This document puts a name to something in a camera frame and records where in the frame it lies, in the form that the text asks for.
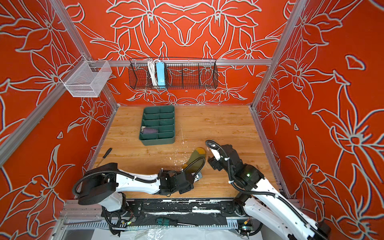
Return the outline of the purple striped sock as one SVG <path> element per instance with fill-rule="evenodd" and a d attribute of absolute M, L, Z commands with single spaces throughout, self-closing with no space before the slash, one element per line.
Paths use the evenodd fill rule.
<path fill-rule="evenodd" d="M 141 134 L 156 134 L 159 130 L 155 128 L 149 128 L 149 127 L 142 127 Z"/>

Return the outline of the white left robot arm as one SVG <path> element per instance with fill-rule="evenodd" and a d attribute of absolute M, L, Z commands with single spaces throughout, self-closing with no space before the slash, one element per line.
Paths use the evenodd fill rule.
<path fill-rule="evenodd" d="M 87 171 L 73 186 L 72 192 L 82 206 L 99 204 L 108 212 L 120 211 L 126 204 L 125 192 L 170 196 L 184 194 L 194 188 L 200 170 L 187 166 L 181 171 L 161 170 L 154 175 L 133 174 L 109 163 Z"/>

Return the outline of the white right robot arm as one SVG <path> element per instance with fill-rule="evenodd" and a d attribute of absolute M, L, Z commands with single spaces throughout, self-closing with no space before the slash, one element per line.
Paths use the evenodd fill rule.
<path fill-rule="evenodd" d="M 239 205 L 246 215 L 275 232 L 284 240 L 327 240 L 330 227 L 318 223 L 288 201 L 254 166 L 245 164 L 232 145 L 207 140 L 213 153 L 208 162 L 214 170 L 225 170 L 229 184 L 240 194 Z"/>

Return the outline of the green striped sock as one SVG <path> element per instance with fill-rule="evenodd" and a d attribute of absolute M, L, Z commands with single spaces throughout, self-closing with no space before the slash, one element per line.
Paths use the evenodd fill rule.
<path fill-rule="evenodd" d="M 190 174 L 197 175 L 206 162 L 206 151 L 204 148 L 198 147 L 191 154 L 189 160 L 183 165 L 182 170 Z"/>

